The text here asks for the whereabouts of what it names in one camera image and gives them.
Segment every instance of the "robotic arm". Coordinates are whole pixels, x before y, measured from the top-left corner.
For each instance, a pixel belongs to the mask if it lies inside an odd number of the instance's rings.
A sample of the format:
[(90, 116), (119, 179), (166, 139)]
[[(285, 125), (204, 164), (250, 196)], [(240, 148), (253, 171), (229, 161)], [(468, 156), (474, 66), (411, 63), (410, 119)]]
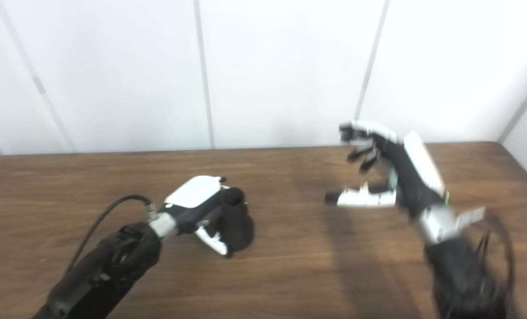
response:
[(365, 157), (361, 172), (379, 159), (393, 170), (383, 191), (347, 189), (326, 194), (325, 201), (336, 206), (393, 206), (409, 211), (409, 218), (425, 242), (425, 255), (434, 273), (434, 296), (444, 319), (510, 318), (509, 293), (481, 262), (462, 229), (481, 220), (484, 209), (456, 216), (443, 198), (444, 184), (435, 164), (417, 133), (403, 140), (389, 129), (368, 121), (352, 121), (340, 126), (345, 143), (365, 145), (348, 156), (350, 162)]
[[(162, 243), (180, 234), (195, 232), (227, 257), (245, 249), (254, 227), (244, 194), (221, 185), (223, 181), (196, 176), (167, 196), (162, 210), (150, 210), (147, 222), (124, 226), (104, 238), (51, 289), (33, 319), (105, 318), (158, 262)], [(209, 214), (214, 222), (204, 220)]]

